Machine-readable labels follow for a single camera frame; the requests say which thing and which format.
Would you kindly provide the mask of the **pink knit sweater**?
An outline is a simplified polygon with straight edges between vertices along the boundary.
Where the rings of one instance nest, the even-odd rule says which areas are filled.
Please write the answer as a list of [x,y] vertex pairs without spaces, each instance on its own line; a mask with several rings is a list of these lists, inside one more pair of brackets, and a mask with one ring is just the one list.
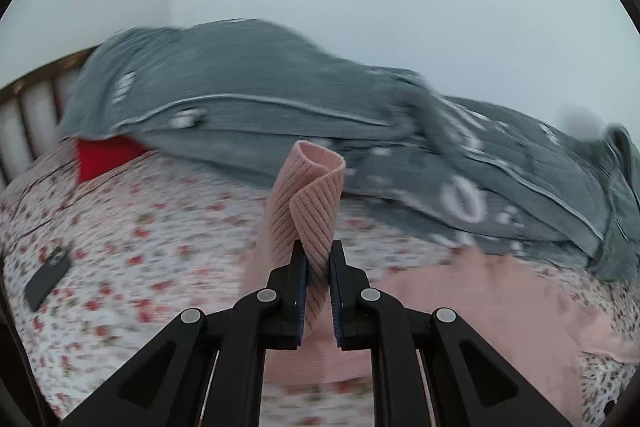
[[[243,291],[265,286],[271,270],[287,265],[299,241],[308,261],[303,343],[295,351],[272,351],[266,378],[279,385],[347,381],[369,374],[360,352],[345,352],[333,338],[329,298],[329,252],[341,202],[346,164],[332,150],[307,141],[288,153],[267,198]],[[510,256],[487,256],[465,247],[448,265],[409,269],[389,277],[383,291],[413,309],[448,307],[537,384],[576,375],[579,352],[623,363],[639,360],[639,345],[616,333],[596,308],[567,293]]]

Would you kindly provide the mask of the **floral bed sheet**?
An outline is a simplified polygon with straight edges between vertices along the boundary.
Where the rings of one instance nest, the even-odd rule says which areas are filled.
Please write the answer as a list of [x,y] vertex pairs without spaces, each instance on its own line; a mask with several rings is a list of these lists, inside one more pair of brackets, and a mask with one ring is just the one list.
[[[75,144],[42,156],[1,185],[3,283],[20,343],[46,403],[64,418],[184,308],[209,313],[239,297],[268,191],[195,162],[146,154],[77,182]],[[368,216],[343,199],[335,235],[372,283],[423,265],[449,265],[450,247]],[[72,266],[36,312],[27,282],[58,248]],[[639,340],[639,285],[601,284],[582,271],[523,262],[583,306],[601,309],[621,336]],[[577,353],[576,426],[597,426],[637,364]],[[371,382],[265,385],[264,426],[370,426]]]

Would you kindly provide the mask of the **black smartphone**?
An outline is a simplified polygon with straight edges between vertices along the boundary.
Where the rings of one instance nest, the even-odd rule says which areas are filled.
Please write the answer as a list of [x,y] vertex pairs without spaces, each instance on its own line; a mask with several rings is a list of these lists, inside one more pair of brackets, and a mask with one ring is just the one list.
[[72,258],[68,248],[58,247],[52,251],[25,286],[24,296],[30,311],[36,312],[40,308],[71,266]]

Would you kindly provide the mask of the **red pillow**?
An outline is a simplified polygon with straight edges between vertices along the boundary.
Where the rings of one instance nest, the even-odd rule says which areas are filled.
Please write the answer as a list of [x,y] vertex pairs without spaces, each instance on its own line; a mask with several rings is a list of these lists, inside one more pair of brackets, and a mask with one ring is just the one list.
[[148,151],[125,135],[100,141],[78,139],[76,144],[79,183],[96,179]]

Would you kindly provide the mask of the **grey floral quilt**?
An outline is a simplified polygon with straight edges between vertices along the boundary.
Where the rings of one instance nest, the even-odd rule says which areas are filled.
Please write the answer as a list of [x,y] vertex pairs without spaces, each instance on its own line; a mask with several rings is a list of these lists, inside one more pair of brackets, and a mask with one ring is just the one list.
[[306,140],[345,159],[347,194],[413,234],[605,282],[639,275],[639,153],[624,128],[578,140],[265,20],[114,35],[81,67],[61,132],[128,135],[265,186]]

